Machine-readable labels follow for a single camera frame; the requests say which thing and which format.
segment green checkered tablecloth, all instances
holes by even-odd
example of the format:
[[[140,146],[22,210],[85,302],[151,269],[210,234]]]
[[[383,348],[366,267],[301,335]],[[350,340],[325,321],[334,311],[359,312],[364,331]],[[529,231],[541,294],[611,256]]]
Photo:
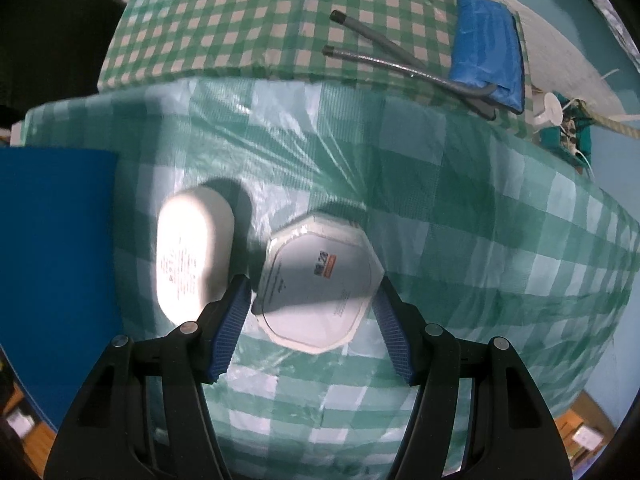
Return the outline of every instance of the green checkered tablecloth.
[[[357,221],[405,301],[458,337],[510,339],[556,415],[598,362],[640,266],[638,223],[573,168],[491,123],[386,92],[188,78],[44,105],[22,134],[120,155],[116,292],[136,339],[172,329],[154,291],[156,222],[168,196],[196,184],[233,209],[231,274],[257,285],[270,233],[307,212]],[[371,313],[317,356],[270,342],[249,315],[205,393],[230,468],[270,480],[383,479],[416,394]]]
[[[369,65],[328,59],[325,44],[382,54],[329,20],[332,9],[370,24],[446,77],[456,30],[455,0],[130,0],[102,66],[101,91],[190,75],[337,80],[384,89],[425,104],[466,110],[435,86]],[[524,54],[526,111],[498,112],[496,123],[532,133],[532,90]]]

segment white octagonal container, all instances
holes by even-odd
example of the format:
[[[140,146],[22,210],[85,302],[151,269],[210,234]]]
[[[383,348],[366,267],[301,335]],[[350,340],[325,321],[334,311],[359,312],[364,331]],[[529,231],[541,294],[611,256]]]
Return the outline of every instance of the white octagonal container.
[[[357,224],[315,214],[271,237],[252,311],[273,342],[319,354],[353,338],[383,275]]]

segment orange label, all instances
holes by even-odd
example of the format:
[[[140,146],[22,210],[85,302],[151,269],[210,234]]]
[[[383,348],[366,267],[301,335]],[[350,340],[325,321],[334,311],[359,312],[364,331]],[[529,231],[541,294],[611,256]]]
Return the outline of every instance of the orange label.
[[[337,256],[335,254],[330,254],[328,260],[326,261],[326,265],[324,266],[324,272],[322,275],[325,278],[330,278],[331,273],[334,272],[335,261],[337,260]]]

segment label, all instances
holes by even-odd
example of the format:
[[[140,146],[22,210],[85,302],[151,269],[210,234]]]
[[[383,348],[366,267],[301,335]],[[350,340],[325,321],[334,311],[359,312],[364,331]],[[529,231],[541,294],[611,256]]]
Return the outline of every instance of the label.
[[[274,256],[263,319],[280,338],[327,348],[361,318],[375,292],[371,273],[358,245],[312,233],[294,238]]]
[[[178,239],[177,247],[162,254],[159,265],[168,284],[174,287],[176,300],[196,294],[198,262],[183,244],[182,238]]]
[[[318,262],[314,268],[314,274],[316,276],[322,276],[324,278],[330,278],[331,273],[334,272],[335,261],[338,259],[338,256],[335,254],[329,254],[325,251],[320,251],[320,256],[318,256]]]

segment blue gripper pad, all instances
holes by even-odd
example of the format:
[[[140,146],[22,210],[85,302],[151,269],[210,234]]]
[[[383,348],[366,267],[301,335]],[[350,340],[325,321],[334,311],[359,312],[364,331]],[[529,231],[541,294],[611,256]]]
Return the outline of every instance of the blue gripper pad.
[[[458,0],[449,79],[475,88],[498,85],[490,98],[524,111],[524,65],[515,20],[504,4]]]
[[[211,382],[217,381],[229,368],[250,306],[251,285],[249,280],[245,279],[229,299],[224,319],[212,341],[212,359],[207,371]]]
[[[373,299],[372,309],[394,370],[407,384],[419,384],[428,364],[421,335],[426,322],[420,312],[400,300],[386,276]]]

